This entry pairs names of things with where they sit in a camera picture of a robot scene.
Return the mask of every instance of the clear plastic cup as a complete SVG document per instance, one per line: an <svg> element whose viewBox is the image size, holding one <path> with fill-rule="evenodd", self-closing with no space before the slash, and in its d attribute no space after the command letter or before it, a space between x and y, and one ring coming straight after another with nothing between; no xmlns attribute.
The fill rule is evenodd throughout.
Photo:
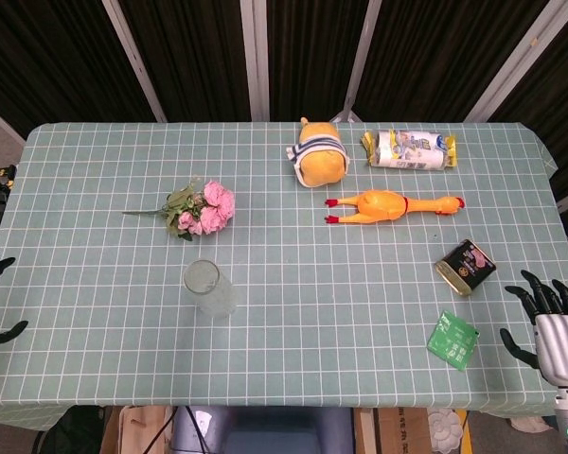
<svg viewBox="0 0 568 454"><path fill-rule="evenodd" d="M227 317L236 310L236 291L210 260L196 260L183 273L190 300L215 318Z"/></svg>

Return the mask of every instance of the snack package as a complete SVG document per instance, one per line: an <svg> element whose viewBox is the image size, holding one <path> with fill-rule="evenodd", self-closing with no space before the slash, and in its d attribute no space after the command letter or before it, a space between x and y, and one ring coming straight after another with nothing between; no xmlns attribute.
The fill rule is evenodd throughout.
<svg viewBox="0 0 568 454"><path fill-rule="evenodd" d="M456 166L456 140L426 131L367 131L362 138L368 163L377 167L443 170Z"/></svg>

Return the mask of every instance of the yellow plush toy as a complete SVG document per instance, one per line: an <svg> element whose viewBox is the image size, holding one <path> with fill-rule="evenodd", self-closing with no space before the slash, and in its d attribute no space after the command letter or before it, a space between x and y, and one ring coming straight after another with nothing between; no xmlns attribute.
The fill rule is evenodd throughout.
<svg viewBox="0 0 568 454"><path fill-rule="evenodd" d="M286 149L299 182L306 187L337 183L349 165L339 132L330 123L310 123L305 117L301 125L300 143Z"/></svg>

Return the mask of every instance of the cardboard box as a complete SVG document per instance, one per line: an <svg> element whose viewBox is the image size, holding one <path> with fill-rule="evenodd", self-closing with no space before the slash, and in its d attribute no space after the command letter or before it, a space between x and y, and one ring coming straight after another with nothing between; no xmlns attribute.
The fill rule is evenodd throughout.
<svg viewBox="0 0 568 454"><path fill-rule="evenodd" d="M431 454L427 410L356 409L356 454Z"/></svg>

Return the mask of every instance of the silver robotic arm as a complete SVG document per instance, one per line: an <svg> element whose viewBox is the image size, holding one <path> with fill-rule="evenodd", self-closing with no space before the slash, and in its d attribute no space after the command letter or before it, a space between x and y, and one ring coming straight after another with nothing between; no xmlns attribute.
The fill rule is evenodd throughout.
<svg viewBox="0 0 568 454"><path fill-rule="evenodd" d="M522 270L533 295L521 287L505 289L518 296L533 325L537 354L521 349L506 329L501 329L501 338L508 352L516 359L539 369L542 377L558 387L556 416L559 433L568 453L568 288L560 281L552 284L559 293L543 284L531 272Z"/></svg>

